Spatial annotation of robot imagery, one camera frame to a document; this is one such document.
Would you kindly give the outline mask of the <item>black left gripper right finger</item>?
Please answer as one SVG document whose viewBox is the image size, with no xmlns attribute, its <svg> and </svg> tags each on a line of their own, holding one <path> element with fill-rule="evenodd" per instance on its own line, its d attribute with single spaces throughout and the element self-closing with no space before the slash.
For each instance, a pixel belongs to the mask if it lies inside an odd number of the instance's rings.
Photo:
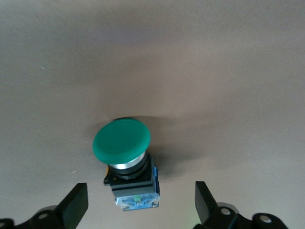
<svg viewBox="0 0 305 229">
<path fill-rule="evenodd" d="M 195 183 L 195 207 L 200 219 L 196 229 L 286 229 L 275 215 L 256 213 L 252 219 L 243 217 L 229 205 L 220 206 L 203 181 Z"/>
</svg>

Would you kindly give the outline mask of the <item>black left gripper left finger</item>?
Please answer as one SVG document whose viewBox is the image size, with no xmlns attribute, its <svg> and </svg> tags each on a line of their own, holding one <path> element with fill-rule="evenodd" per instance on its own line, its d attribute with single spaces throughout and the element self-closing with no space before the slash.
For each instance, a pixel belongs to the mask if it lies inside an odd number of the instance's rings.
<svg viewBox="0 0 305 229">
<path fill-rule="evenodd" d="M 88 188 L 78 183 L 58 204 L 40 209 L 29 220 L 16 225 L 13 219 L 0 220 L 2 229 L 75 229 L 88 210 Z"/>
</svg>

